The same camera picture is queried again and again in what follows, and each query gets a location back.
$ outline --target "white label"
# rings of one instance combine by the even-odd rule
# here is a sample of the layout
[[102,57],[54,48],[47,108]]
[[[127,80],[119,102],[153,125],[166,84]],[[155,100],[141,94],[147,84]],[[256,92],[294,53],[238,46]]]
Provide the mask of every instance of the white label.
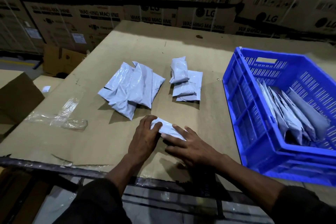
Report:
[[40,32],[35,28],[25,28],[31,38],[42,39]]
[[48,92],[51,86],[44,86],[42,92]]
[[72,33],[72,37],[75,40],[76,43],[78,44],[86,44],[85,38],[83,34],[74,34]]

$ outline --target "forearm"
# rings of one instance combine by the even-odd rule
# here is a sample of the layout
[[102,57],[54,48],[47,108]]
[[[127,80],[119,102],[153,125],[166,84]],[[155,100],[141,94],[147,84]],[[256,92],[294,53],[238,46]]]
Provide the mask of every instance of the forearm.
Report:
[[130,178],[141,165],[142,163],[137,162],[133,157],[126,154],[119,164],[107,173],[105,178],[114,183],[120,196],[122,196]]
[[280,191],[285,187],[278,181],[242,166],[225,154],[214,162],[214,167],[216,173],[250,197],[267,214],[271,213]]

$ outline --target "person's left hand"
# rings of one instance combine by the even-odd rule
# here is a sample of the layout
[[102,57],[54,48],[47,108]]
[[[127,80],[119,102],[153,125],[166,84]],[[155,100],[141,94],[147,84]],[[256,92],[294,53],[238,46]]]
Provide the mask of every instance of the person's left hand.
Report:
[[162,123],[156,123],[151,129],[151,123],[156,119],[157,116],[154,115],[143,117],[135,130],[128,147],[128,155],[137,163],[144,163],[149,158],[160,138],[159,129],[162,127]]

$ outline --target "yellow floor line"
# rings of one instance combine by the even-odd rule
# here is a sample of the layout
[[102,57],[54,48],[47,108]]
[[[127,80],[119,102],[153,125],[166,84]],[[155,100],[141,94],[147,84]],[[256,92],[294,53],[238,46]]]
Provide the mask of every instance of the yellow floor line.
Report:
[[11,60],[1,60],[0,62],[11,63],[16,65],[26,65],[26,66],[35,66],[34,63],[27,63],[27,62],[19,62],[19,61],[11,61]]

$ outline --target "person's right hand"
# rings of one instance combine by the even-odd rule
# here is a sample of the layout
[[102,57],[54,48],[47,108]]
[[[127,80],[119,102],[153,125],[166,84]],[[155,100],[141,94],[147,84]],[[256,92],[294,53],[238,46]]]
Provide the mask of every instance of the person's right hand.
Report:
[[166,147],[167,153],[182,159],[188,165],[215,166],[222,154],[204,142],[191,128],[185,126],[185,131],[175,124],[173,124],[173,128],[176,129],[186,141],[167,134],[161,134],[164,139],[174,145]]

